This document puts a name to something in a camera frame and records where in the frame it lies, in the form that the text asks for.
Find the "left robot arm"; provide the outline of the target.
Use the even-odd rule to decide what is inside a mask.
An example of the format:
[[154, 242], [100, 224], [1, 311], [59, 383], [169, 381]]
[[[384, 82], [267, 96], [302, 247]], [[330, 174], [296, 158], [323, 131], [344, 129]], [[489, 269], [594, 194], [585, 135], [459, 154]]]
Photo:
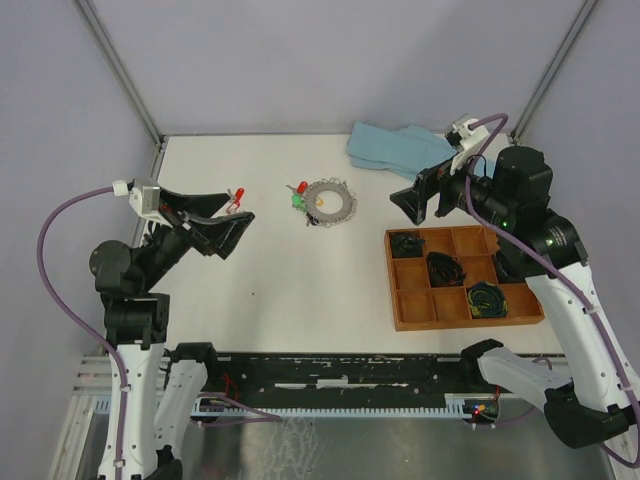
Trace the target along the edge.
[[190, 250], [226, 259], [255, 216], [229, 192], [182, 195], [134, 187], [153, 228], [138, 247], [109, 240], [90, 257], [104, 307], [112, 367], [111, 411], [100, 479], [180, 479], [181, 447], [196, 397], [214, 377], [209, 342], [166, 351], [170, 297], [155, 285]]

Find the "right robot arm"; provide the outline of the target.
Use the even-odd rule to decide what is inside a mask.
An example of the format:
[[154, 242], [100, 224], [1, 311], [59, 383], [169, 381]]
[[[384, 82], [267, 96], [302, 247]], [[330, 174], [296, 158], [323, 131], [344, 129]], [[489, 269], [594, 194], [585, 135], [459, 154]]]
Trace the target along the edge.
[[639, 376], [602, 310], [576, 227], [549, 206], [553, 172], [543, 153], [511, 146], [499, 152], [492, 176], [473, 170], [453, 170], [445, 161], [421, 171], [390, 200], [419, 225], [428, 200], [437, 196], [437, 216], [458, 208], [495, 233], [500, 265], [533, 292], [570, 372], [560, 375], [527, 362], [496, 340], [463, 350], [470, 370], [540, 410], [570, 448], [627, 432], [639, 423]]

